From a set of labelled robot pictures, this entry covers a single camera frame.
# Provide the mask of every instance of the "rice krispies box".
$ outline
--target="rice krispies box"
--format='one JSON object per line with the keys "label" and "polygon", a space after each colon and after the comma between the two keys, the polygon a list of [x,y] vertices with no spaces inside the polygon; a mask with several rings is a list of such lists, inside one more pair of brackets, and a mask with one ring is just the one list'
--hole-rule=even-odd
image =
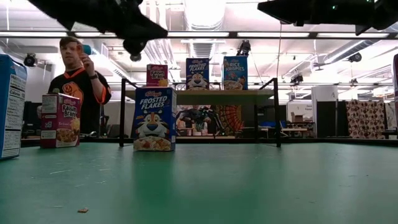
{"label": "rice krispies box", "polygon": [[167,65],[147,65],[147,86],[164,86],[169,85],[167,75],[169,69]]}
{"label": "rice krispies box", "polygon": [[173,151],[177,94],[170,87],[136,89],[134,113],[134,149],[137,151]]}
{"label": "rice krispies box", "polygon": [[0,54],[0,159],[19,156],[26,79],[23,65]]}
{"label": "rice krispies box", "polygon": [[80,99],[61,93],[42,97],[42,148],[72,147],[80,143]]}
{"label": "rice krispies box", "polygon": [[209,59],[187,58],[187,90],[209,89]]}
{"label": "rice krispies box", "polygon": [[248,57],[224,57],[224,90],[248,89]]}

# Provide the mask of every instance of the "cereal box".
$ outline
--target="cereal box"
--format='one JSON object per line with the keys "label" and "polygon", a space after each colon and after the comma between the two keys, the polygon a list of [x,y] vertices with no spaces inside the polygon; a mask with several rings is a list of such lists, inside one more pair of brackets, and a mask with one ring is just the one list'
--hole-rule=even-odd
{"label": "cereal box", "polygon": [[167,65],[147,65],[147,86],[168,86]]}
{"label": "cereal box", "polygon": [[78,146],[81,106],[79,98],[52,93],[43,95],[42,101],[40,146],[43,148]]}
{"label": "cereal box", "polygon": [[173,151],[177,94],[170,88],[136,89],[133,121],[134,149],[137,151]]}
{"label": "cereal box", "polygon": [[209,59],[187,58],[187,90],[209,89]]}
{"label": "cereal box", "polygon": [[224,57],[224,90],[248,89],[248,57]]}
{"label": "cereal box", "polygon": [[0,159],[19,156],[26,79],[23,65],[0,55]]}

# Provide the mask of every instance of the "wristwatch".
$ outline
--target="wristwatch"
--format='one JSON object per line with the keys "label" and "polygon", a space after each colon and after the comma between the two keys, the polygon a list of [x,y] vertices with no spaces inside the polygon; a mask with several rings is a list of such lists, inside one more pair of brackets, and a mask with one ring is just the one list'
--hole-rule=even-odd
{"label": "wristwatch", "polygon": [[98,78],[98,75],[97,75],[97,73],[95,73],[95,75],[93,75],[93,76],[90,76],[89,77],[91,80],[93,80],[93,79],[96,79],[96,78]]}

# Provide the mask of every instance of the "shelf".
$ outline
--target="shelf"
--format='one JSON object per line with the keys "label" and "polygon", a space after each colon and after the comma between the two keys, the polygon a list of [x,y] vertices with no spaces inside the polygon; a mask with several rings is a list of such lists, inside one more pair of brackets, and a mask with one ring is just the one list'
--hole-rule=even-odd
{"label": "shelf", "polygon": [[[261,105],[274,96],[273,90],[177,90],[178,105]],[[135,100],[134,90],[126,96]]]}

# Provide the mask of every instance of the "small debris on table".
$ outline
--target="small debris on table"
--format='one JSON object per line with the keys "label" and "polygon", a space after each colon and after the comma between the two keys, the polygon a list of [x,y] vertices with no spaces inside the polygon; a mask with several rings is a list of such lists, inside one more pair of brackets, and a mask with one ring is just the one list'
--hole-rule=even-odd
{"label": "small debris on table", "polygon": [[88,208],[83,208],[83,209],[79,209],[77,210],[78,213],[87,213],[88,212]]}

